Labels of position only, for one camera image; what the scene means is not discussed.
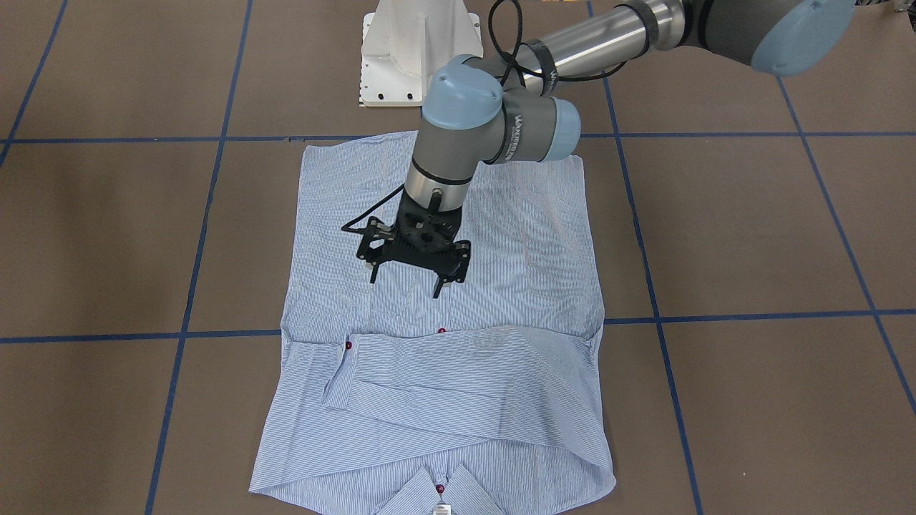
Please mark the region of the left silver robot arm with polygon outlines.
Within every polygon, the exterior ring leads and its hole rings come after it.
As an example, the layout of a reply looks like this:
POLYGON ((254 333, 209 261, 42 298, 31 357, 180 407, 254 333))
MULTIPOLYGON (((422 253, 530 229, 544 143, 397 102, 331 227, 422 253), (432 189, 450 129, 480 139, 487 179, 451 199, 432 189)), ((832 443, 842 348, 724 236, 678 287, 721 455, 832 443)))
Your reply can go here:
POLYGON ((517 15, 511 50, 452 57, 438 68, 392 225, 364 212, 343 231, 362 237, 357 258, 376 275, 386 262, 431 270, 433 295, 467 277, 472 247, 456 235, 480 164, 557 161, 581 137, 581 117, 553 92, 604 79, 654 52, 694 46, 775 77, 810 69, 837 45, 854 1, 619 1, 601 16, 539 39, 523 39, 517 15))

